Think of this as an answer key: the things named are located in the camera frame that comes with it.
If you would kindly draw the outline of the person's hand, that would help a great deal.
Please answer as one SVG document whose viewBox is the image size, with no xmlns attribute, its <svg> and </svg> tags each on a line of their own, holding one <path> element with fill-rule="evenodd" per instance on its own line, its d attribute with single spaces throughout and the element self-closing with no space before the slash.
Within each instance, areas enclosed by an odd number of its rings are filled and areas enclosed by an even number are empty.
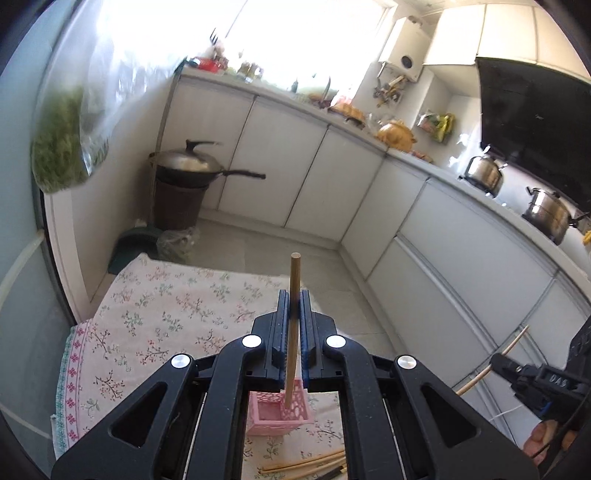
<svg viewBox="0 0 591 480">
<path fill-rule="evenodd" d="M 559 430 L 559 424 L 555 420 L 547 420 L 540 422 L 531 432 L 528 439 L 523 445 L 523 452 L 528 455 L 537 466 L 540 466 L 548 457 L 550 453 L 550 442 L 554 439 Z M 566 451 L 575 441 L 578 433 L 576 431 L 568 431 L 560 447 L 560 451 L 553 459 L 551 466 L 554 467 L 563 457 Z"/>
</svg>

